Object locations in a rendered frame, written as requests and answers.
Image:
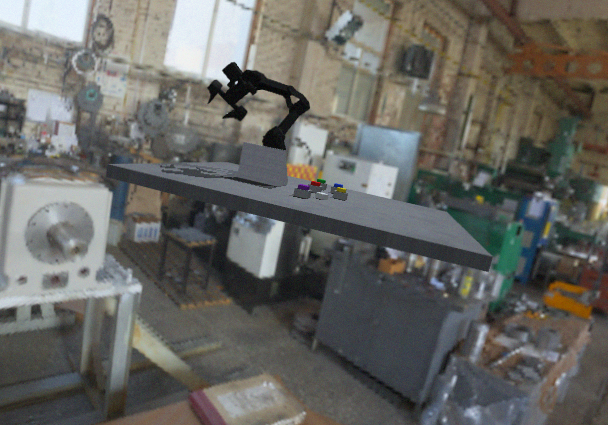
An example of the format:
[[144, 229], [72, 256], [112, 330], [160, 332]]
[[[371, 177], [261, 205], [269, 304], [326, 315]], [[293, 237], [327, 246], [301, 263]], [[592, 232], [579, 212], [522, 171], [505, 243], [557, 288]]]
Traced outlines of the purple button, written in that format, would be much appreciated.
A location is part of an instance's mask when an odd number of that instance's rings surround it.
[[294, 189], [293, 196], [301, 197], [301, 198], [310, 198], [312, 190], [309, 190], [310, 186], [299, 184], [298, 187]]

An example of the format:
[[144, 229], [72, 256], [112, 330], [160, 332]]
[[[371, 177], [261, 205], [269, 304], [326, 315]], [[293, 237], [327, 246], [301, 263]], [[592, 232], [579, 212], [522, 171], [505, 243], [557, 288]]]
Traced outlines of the yellow button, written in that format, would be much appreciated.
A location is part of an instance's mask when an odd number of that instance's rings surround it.
[[346, 190], [347, 189], [338, 187], [337, 190], [335, 190], [333, 193], [333, 198], [346, 200], [348, 196], [348, 192], [346, 192]]

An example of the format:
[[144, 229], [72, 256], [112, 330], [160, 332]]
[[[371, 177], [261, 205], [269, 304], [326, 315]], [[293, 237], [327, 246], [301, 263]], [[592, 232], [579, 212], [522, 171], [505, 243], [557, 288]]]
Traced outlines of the red button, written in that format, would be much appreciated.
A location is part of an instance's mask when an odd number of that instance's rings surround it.
[[314, 193], [321, 192], [323, 186], [320, 186], [320, 184], [320, 182], [311, 181], [311, 184], [308, 184], [310, 186], [309, 190], [312, 190]]

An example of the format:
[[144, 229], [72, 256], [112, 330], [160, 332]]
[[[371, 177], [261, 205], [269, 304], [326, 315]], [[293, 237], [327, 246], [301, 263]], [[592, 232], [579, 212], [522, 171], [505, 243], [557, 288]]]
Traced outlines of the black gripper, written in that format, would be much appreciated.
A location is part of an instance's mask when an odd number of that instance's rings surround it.
[[243, 106], [238, 106], [236, 103], [240, 101], [243, 97], [240, 97], [234, 90], [234, 86], [229, 89], [226, 93], [221, 89], [222, 85], [214, 80], [208, 87], [207, 90], [210, 93], [210, 98], [208, 104], [212, 101], [212, 99], [218, 93], [231, 107], [234, 108], [233, 111], [226, 114], [223, 119], [227, 118], [235, 118], [239, 122], [244, 119], [247, 114], [247, 111], [243, 108]]

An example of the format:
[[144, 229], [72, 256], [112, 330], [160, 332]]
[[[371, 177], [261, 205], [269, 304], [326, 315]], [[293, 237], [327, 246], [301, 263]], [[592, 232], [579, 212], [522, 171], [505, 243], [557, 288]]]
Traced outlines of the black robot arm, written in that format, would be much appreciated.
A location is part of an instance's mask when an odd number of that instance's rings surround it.
[[[234, 86], [235, 92], [240, 97], [245, 97], [251, 92], [253, 96], [256, 90], [265, 90], [285, 98], [289, 109], [288, 115], [277, 126], [271, 128], [263, 136], [263, 146], [286, 150], [284, 139], [285, 134], [297, 118], [310, 108], [308, 100], [303, 94], [296, 91], [293, 86], [288, 86], [280, 82], [268, 79], [263, 73], [258, 71], [246, 70], [242, 72], [236, 62], [231, 62], [221, 70], [230, 81], [227, 86], [231, 89]], [[238, 83], [235, 83], [238, 81]], [[228, 90], [229, 90], [228, 89]], [[227, 90], [227, 91], [228, 91]], [[226, 91], [226, 92], [227, 92]], [[290, 96], [298, 98], [299, 101], [292, 104]]]

